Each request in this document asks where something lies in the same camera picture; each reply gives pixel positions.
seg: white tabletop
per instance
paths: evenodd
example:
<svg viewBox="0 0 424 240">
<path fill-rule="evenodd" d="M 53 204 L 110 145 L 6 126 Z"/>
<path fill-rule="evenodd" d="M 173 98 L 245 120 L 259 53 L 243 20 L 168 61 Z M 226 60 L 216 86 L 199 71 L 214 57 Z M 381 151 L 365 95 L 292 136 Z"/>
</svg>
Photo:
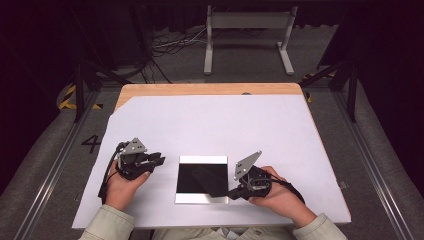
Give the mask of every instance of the white tabletop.
<svg viewBox="0 0 424 240">
<path fill-rule="evenodd" d="M 235 163 L 261 150 L 256 166 L 273 166 L 317 214 L 335 223 L 351 221 L 333 169 L 301 94 L 133 97 L 109 119 L 73 228 L 85 228 L 101 206 L 103 174 L 119 142 L 138 137 L 161 152 L 165 163 L 141 186 L 126 212 L 136 227 L 246 226 L 291 224 L 239 199 L 229 204 L 175 204 L 180 156 L 227 156 L 229 189 Z"/>
</svg>

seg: gray floor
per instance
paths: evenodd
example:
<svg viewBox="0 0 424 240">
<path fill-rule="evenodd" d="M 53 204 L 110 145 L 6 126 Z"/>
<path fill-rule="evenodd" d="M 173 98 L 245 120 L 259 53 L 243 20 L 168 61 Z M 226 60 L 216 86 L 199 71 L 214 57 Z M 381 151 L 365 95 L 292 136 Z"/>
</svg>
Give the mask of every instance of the gray floor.
<svg viewBox="0 0 424 240">
<path fill-rule="evenodd" d="M 275 46 L 281 36 L 271 30 L 264 31 L 259 36 L 236 31 L 220 33 L 214 40 L 211 76 L 203 74 L 204 43 L 197 43 L 174 55 L 155 58 L 155 61 L 175 83 L 300 82 L 305 74 L 316 72 L 315 67 L 334 31 L 335 27 L 293 30 L 288 53 L 295 70 L 294 76 L 285 74 Z M 156 69 L 153 78 L 149 69 L 146 74 L 151 81 L 154 79 L 159 83 L 164 82 Z M 131 80 L 144 82 L 141 75 Z M 396 222 L 389 218 L 388 209 L 382 204 L 383 198 L 376 191 L 378 184 L 370 177 L 364 164 L 363 149 L 358 146 L 344 110 L 339 107 L 338 99 L 345 98 L 345 92 L 341 95 L 332 93 L 325 87 L 325 82 L 321 81 L 305 91 L 311 93 L 312 102 L 308 104 L 336 177 L 339 182 L 348 186 L 342 192 L 352 214 L 352 223 L 340 228 L 349 239 L 413 239 L 409 233 L 404 238 L 399 237 L 393 227 Z M 99 150 L 97 146 L 90 153 L 90 146 L 81 143 L 93 135 L 99 136 L 101 141 L 119 90 L 116 84 L 105 83 L 95 99 L 104 108 L 89 111 L 70 148 L 70 154 L 66 157 L 66 165 L 59 180 L 52 192 L 48 192 L 48 201 L 45 206 L 41 206 L 39 218 L 33 221 L 34 228 L 28 234 L 30 239 L 77 239 L 80 236 L 81 231 L 71 229 L 71 224 Z M 424 239 L 424 230 L 421 227 L 424 223 L 423 198 L 403 170 L 361 86 L 358 90 L 357 123 L 354 127 L 363 136 L 411 235 L 415 239 Z M 58 96 L 58 101 L 62 97 L 63 94 Z M 74 110 L 61 111 L 33 146 L 0 197 L 0 239 L 12 239 L 17 234 L 51 166 L 61 153 L 68 133 L 75 127 L 74 117 Z M 147 234 L 148 231 L 136 230 L 132 239 L 147 239 Z"/>
</svg>

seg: person's right hand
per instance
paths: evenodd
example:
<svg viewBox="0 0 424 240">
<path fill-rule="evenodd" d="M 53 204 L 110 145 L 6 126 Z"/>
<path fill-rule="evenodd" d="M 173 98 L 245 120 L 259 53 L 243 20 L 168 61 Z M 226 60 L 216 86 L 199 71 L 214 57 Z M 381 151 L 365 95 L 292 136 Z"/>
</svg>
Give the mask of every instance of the person's right hand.
<svg viewBox="0 0 424 240">
<path fill-rule="evenodd" d="M 279 180 L 286 181 L 285 178 L 278 175 L 274 168 L 266 166 L 262 167 L 262 169 Z M 296 195 L 286 187 L 275 182 L 272 183 L 271 191 L 266 197 L 251 197 L 249 198 L 249 202 L 257 206 L 269 208 L 280 216 L 292 219 L 298 228 L 308 225 L 317 217 Z"/>
</svg>

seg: light green sleeve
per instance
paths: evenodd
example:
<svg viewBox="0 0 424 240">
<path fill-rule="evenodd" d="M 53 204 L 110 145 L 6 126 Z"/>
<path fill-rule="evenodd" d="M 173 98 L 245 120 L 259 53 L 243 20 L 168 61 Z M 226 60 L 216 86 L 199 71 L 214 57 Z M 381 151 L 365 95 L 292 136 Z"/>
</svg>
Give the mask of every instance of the light green sleeve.
<svg viewBox="0 0 424 240">
<path fill-rule="evenodd" d="M 297 240 L 345 240 L 346 236 L 334 225 L 330 218 L 321 213 L 314 221 L 303 228 L 295 229 L 293 234 Z"/>
<path fill-rule="evenodd" d="M 80 239 L 127 240 L 133 229 L 134 218 L 132 216 L 108 205 L 103 205 L 99 208 Z"/>
</svg>

